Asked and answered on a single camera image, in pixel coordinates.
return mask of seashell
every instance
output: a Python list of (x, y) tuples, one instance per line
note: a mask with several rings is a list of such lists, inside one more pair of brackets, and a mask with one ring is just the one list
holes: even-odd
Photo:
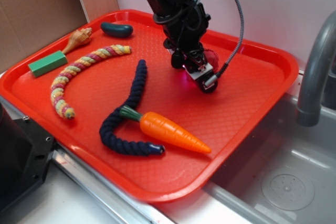
[(91, 33), (92, 28), (84, 28), (82, 30), (74, 31), (70, 35), (68, 45), (62, 50), (62, 53), (67, 54), (76, 47), (89, 43), (91, 41)]

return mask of sink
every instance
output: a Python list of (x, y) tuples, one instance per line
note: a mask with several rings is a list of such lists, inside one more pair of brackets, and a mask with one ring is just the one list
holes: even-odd
[(319, 124), (303, 127), (296, 103), (281, 98), (205, 187), (252, 223), (336, 220), (336, 114), (322, 108)]

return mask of plastic tray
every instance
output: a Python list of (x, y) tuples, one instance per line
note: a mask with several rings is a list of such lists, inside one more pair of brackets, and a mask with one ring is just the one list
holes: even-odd
[[(133, 35), (126, 39), (107, 36), (100, 29), (102, 22), (130, 24)], [(92, 28), (91, 42), (69, 53), (69, 63), (113, 44), (129, 45), (133, 53), (97, 63), (69, 82), (65, 98), (76, 110), (74, 120), (61, 119), (49, 99), (50, 85), (65, 66), (38, 78), (28, 68), (29, 63), (63, 50), (69, 35), (10, 68), (0, 79), (0, 94), (105, 178), (147, 202), (178, 199), (202, 187), (298, 74), (297, 63), (287, 52), (245, 40), (215, 92), (204, 94), (184, 70), (171, 67), (162, 27), (152, 21), (152, 15), (123, 10), (85, 27)], [(205, 48), (220, 55), (220, 66), (237, 41), (214, 31), (202, 38)], [(140, 59), (147, 62), (148, 77), (138, 111), (154, 111), (178, 123), (210, 146), (210, 154), (164, 144), (162, 156), (125, 156), (101, 143), (100, 125), (128, 97)], [(160, 143), (141, 133), (132, 121), (123, 122), (115, 133), (129, 141)]]

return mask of toy cucumber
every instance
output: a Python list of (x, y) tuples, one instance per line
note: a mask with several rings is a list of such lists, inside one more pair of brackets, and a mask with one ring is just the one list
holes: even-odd
[(118, 38), (126, 38), (133, 33), (133, 27), (130, 25), (103, 22), (100, 24), (100, 28), (105, 34)]

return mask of toy carrot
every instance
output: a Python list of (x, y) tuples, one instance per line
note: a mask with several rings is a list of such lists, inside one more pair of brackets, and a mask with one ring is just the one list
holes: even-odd
[(147, 112), (142, 115), (125, 105), (121, 108), (119, 115), (123, 118), (139, 122), (141, 131), (155, 139), (190, 151), (200, 153), (211, 152), (211, 149), (201, 140), (160, 114)]

